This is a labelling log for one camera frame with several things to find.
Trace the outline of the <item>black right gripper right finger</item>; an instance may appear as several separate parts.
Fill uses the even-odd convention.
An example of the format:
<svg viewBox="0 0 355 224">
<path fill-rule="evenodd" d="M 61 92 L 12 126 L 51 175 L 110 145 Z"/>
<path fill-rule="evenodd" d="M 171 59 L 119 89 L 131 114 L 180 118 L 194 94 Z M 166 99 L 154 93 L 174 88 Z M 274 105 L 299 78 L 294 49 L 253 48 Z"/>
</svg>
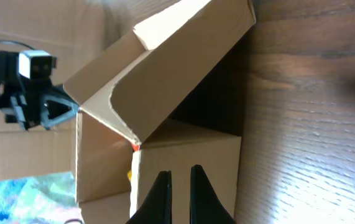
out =
<svg viewBox="0 0 355 224">
<path fill-rule="evenodd" d="M 191 168 L 190 224 L 236 224 L 219 201 L 201 165 Z"/>
</svg>

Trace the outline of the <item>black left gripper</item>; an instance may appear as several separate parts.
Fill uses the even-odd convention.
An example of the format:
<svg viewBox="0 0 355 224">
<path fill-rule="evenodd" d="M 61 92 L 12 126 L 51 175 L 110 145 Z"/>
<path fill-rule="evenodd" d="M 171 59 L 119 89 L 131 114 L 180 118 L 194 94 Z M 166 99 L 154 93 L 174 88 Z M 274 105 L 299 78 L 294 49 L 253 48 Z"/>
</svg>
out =
<svg viewBox="0 0 355 224">
<path fill-rule="evenodd" d="M 29 80 L 18 73 L 18 53 L 0 51 L 0 111 L 6 123 L 17 123 L 27 131 L 46 130 L 74 118 L 79 110 L 61 85 L 51 78 Z"/>
</svg>

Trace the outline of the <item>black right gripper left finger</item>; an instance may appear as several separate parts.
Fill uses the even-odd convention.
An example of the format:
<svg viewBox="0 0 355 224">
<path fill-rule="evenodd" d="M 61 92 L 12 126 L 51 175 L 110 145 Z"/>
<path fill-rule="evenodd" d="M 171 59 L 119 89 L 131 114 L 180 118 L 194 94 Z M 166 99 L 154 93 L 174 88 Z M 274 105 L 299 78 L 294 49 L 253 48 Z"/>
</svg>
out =
<svg viewBox="0 0 355 224">
<path fill-rule="evenodd" d="M 126 224 L 172 223 L 172 173 L 159 172 L 137 212 Z"/>
</svg>

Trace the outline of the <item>yellow tape roll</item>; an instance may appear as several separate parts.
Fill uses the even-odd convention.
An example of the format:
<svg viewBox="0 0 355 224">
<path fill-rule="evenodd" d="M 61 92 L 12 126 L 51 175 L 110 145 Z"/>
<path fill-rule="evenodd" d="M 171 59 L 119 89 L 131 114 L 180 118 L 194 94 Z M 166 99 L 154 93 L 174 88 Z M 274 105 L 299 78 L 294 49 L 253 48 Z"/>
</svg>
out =
<svg viewBox="0 0 355 224">
<path fill-rule="evenodd" d="M 130 182 L 132 181 L 132 171 L 131 170 L 127 173 L 127 178 L 129 179 Z"/>
</svg>

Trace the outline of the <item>orange utility knife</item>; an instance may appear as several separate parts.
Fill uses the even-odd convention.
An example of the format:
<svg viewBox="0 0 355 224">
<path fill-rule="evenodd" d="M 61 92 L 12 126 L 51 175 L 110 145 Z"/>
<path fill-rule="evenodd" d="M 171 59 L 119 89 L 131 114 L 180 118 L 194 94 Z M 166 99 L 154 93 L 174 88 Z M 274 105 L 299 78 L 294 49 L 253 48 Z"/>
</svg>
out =
<svg viewBox="0 0 355 224">
<path fill-rule="evenodd" d="M 132 148 L 133 148 L 133 151 L 136 152 L 136 151 L 139 151 L 140 150 L 140 145 L 137 145 L 137 144 L 131 144 L 132 145 Z"/>
</svg>

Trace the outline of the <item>cardboard box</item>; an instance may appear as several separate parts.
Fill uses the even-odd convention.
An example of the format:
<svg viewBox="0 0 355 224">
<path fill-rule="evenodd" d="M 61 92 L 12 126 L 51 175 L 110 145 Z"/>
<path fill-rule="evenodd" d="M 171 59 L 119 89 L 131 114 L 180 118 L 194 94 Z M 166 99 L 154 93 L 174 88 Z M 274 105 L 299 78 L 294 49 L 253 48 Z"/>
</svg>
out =
<svg viewBox="0 0 355 224">
<path fill-rule="evenodd" d="M 163 170 L 172 173 L 172 221 L 188 223 L 197 164 L 233 215 L 241 138 L 170 114 L 256 23 L 252 3 L 96 1 L 78 13 L 79 40 L 105 27 L 90 16 L 106 10 L 122 37 L 64 83 L 80 106 L 75 180 L 84 223 L 127 222 Z"/>
</svg>

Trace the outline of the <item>colourful printed sheet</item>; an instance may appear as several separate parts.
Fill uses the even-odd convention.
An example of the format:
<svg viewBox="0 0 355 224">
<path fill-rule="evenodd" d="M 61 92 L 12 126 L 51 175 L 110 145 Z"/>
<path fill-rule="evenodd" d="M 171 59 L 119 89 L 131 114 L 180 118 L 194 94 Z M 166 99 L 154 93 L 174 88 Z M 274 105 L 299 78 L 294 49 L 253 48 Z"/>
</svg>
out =
<svg viewBox="0 0 355 224">
<path fill-rule="evenodd" d="M 83 223 L 71 172 L 0 181 L 0 223 Z"/>
</svg>

